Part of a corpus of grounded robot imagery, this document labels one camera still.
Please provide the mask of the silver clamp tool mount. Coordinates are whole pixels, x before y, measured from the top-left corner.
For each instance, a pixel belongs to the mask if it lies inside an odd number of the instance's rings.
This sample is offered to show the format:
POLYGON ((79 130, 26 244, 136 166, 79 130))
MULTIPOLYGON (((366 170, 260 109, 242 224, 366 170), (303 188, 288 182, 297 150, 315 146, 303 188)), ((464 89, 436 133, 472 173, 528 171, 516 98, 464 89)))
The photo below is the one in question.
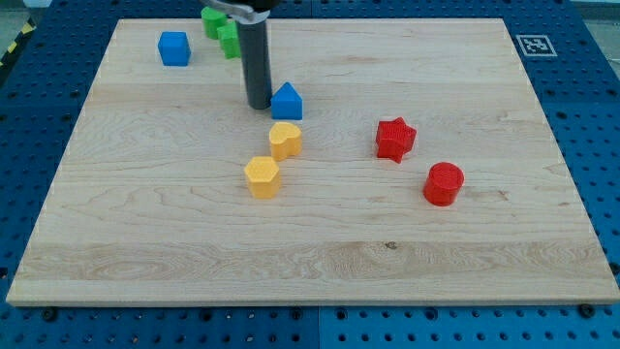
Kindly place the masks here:
POLYGON ((240 23, 265 21, 281 0, 200 0, 213 10, 224 13, 240 23))

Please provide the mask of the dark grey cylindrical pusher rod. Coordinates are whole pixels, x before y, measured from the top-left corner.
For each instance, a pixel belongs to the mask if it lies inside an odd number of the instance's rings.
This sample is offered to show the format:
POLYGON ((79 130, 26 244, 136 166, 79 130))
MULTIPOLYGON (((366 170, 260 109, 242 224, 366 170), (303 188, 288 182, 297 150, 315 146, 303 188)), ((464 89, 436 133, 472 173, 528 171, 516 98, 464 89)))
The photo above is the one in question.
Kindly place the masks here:
POLYGON ((248 105, 265 110, 271 105, 272 83, 266 21, 236 24, 248 105))

